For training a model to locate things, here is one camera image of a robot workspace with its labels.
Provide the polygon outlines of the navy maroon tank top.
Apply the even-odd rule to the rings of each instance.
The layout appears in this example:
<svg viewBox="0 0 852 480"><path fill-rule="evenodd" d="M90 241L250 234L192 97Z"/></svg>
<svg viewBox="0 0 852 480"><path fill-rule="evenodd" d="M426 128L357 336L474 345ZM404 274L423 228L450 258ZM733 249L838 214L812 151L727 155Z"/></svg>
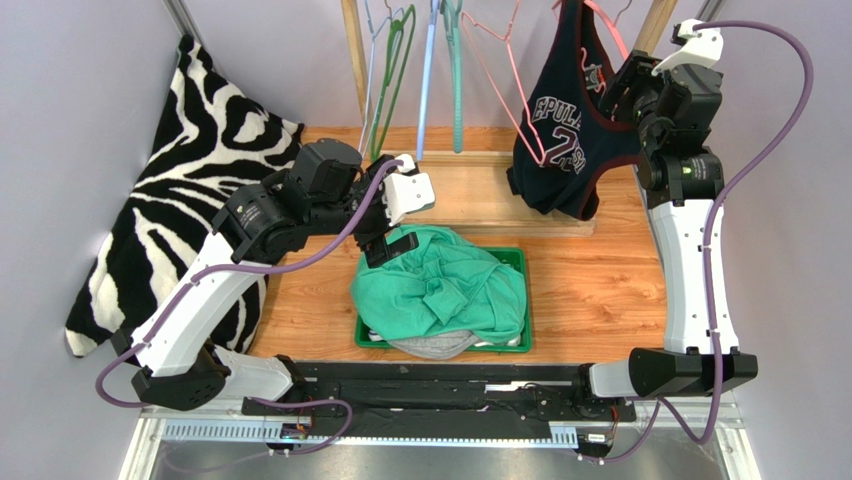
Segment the navy maroon tank top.
<svg viewBox="0 0 852 480"><path fill-rule="evenodd" d="M599 179L638 164L636 129L599 108L614 75L594 9L583 1L562 2L548 57L521 111L507 170L511 192L529 208L588 221L599 206Z"/></svg>

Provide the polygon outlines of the green tank top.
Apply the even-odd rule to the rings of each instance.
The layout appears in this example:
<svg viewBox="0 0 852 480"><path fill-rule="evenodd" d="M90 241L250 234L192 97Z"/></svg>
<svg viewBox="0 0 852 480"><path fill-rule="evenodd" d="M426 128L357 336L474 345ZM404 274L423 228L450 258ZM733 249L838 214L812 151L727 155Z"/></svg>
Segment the green tank top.
<svg viewBox="0 0 852 480"><path fill-rule="evenodd" d="M360 259L349 293L357 315L382 339L469 331L492 344L520 336L528 295L524 275L487 250L440 226L404 224L418 246L381 266Z"/></svg>

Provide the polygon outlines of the pink plastic hanger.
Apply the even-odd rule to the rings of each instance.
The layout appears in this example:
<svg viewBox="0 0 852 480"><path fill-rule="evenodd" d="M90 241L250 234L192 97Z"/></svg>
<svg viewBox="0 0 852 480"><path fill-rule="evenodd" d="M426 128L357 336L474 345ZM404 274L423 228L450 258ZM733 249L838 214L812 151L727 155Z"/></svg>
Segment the pink plastic hanger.
<svg viewBox="0 0 852 480"><path fill-rule="evenodd" d="M607 13L595 1L585 0L584 4L589 7L594 14L604 23L610 37L617 47L623 60L629 56L627 46L623 40L620 31L617 28L617 21L620 18L620 13L616 15L616 19L612 20ZM593 65L588 61L588 52L585 47L580 48L581 52L581 67L586 81L586 88L595 93L603 93L606 89L606 79L603 74L603 67Z"/></svg>

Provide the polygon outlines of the grey tank top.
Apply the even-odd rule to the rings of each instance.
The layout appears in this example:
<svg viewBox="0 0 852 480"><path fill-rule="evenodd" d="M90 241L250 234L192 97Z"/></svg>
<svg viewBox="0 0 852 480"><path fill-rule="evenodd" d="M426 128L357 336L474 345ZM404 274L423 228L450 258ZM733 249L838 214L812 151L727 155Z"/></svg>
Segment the grey tank top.
<svg viewBox="0 0 852 480"><path fill-rule="evenodd" d="M444 332L433 336L387 340L393 348L428 360L448 360L460 355L482 339L470 330Z"/></svg>

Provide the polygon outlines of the light blue plastic hanger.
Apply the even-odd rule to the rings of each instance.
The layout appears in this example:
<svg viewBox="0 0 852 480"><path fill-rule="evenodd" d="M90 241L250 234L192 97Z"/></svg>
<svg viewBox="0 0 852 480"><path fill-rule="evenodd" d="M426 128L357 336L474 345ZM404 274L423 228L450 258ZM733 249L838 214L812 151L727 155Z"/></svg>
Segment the light blue plastic hanger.
<svg viewBox="0 0 852 480"><path fill-rule="evenodd" d="M421 77L421 88L419 95L418 124L416 130L415 158L423 159L425 149L425 136L428 118L428 105L431 87L432 65L434 55L434 44L436 37L437 17L440 13L441 0L430 2L430 12L426 30L426 41L424 47L423 68Z"/></svg>

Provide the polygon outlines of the pink wire hanger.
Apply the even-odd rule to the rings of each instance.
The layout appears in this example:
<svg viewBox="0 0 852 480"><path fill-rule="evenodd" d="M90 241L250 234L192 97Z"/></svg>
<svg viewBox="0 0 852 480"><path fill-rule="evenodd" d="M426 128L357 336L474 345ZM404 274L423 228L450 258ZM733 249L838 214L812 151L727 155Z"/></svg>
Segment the pink wire hanger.
<svg viewBox="0 0 852 480"><path fill-rule="evenodd" d="M532 110L526 103L527 95L521 78L513 48L513 33L521 1L513 1L507 23L502 29L494 29L477 18L469 9L460 11L460 27L470 42L476 60L482 67L496 99L509 120L510 126L521 141L524 150L530 154L535 165L542 167L545 160L543 140L533 126ZM482 53L476 37L482 34L489 40L501 45L505 55L507 80L504 85L494 77L486 56Z"/></svg>

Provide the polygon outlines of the teal plastic hanger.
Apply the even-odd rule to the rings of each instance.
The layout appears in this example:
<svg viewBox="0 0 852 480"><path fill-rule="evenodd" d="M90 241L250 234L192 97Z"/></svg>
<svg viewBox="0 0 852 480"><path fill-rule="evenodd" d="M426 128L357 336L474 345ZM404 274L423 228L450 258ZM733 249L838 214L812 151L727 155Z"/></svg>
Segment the teal plastic hanger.
<svg viewBox="0 0 852 480"><path fill-rule="evenodd" d="M460 25L460 14L462 1L444 0L440 6L440 13L443 19L445 29L445 39L447 42L450 72L452 82L452 100L453 100L453 151L461 153L463 151L464 133L463 133L463 87L462 87L462 49L458 39Z"/></svg>

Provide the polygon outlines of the light blue wire hanger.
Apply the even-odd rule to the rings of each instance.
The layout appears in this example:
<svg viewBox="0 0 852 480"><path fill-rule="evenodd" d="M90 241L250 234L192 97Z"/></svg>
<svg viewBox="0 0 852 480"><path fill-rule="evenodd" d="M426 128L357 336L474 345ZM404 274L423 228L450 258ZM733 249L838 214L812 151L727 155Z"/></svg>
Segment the light blue wire hanger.
<svg viewBox="0 0 852 480"><path fill-rule="evenodd" d="M357 1L359 6L360 20L366 29L366 35L362 37L364 57L364 101L363 121L359 138L359 151L367 157L369 144L373 138L373 123L377 119L377 100L374 98L374 86L376 80L376 53L377 39L383 33L385 27L393 18L392 13L375 14L373 12L373 1Z"/></svg>

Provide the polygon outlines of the green plastic hanger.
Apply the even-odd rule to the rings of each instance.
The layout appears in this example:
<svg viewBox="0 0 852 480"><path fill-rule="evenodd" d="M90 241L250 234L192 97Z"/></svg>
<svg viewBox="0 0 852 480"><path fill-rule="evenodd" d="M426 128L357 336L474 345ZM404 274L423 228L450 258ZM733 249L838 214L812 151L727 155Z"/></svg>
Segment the green plastic hanger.
<svg viewBox="0 0 852 480"><path fill-rule="evenodd" d="M378 100L366 136L366 151L371 160L377 160L381 155L392 124L413 43L416 22L416 7L412 3L391 10L386 21L384 71L379 83Z"/></svg>

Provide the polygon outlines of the blue white striped tank top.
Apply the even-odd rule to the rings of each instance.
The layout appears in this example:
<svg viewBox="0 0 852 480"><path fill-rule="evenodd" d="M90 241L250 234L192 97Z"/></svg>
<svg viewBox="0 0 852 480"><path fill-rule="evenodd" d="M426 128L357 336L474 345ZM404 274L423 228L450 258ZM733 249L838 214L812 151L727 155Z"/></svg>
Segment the blue white striped tank top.
<svg viewBox="0 0 852 480"><path fill-rule="evenodd" d="M365 338L370 342L384 342L385 339L373 329L367 328L365 331Z"/></svg>

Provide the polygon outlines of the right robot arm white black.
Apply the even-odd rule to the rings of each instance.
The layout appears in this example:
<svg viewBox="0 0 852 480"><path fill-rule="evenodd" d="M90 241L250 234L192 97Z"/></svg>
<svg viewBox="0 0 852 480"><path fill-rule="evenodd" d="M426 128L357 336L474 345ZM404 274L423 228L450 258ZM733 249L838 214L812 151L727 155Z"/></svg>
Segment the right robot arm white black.
<svg viewBox="0 0 852 480"><path fill-rule="evenodd" d="M722 103L723 76L695 61L666 66L634 50L609 83L600 109L637 130L637 181L663 270L666 329L660 348L585 364L577 379L591 397L709 397L758 375L728 316L720 246L725 186L707 147Z"/></svg>

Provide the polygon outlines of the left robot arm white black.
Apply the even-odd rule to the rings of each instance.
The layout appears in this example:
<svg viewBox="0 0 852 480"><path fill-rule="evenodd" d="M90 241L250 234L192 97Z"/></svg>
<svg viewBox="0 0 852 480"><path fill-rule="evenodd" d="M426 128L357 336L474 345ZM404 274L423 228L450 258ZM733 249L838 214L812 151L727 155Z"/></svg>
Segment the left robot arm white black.
<svg viewBox="0 0 852 480"><path fill-rule="evenodd" d="M113 337L118 361L137 367L133 406L189 411L219 397L282 399L298 380L295 365L215 343L226 313L266 278L301 270L302 262L284 258L312 237L328 237L328 251L353 238L371 268L415 249L415 235L389 241L388 233L435 201L418 157L365 163L356 148L330 138L304 145L290 166L238 188L163 304Z"/></svg>

